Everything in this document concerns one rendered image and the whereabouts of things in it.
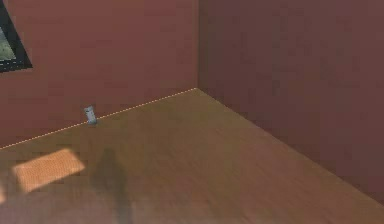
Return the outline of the black framed window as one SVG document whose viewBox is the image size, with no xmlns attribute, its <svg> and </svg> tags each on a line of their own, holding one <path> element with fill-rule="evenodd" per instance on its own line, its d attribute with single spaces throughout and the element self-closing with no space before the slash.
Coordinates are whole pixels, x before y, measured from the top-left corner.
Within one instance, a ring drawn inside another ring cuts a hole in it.
<svg viewBox="0 0 384 224">
<path fill-rule="evenodd" d="M 0 73 L 32 68 L 14 23 L 0 0 Z"/>
</svg>

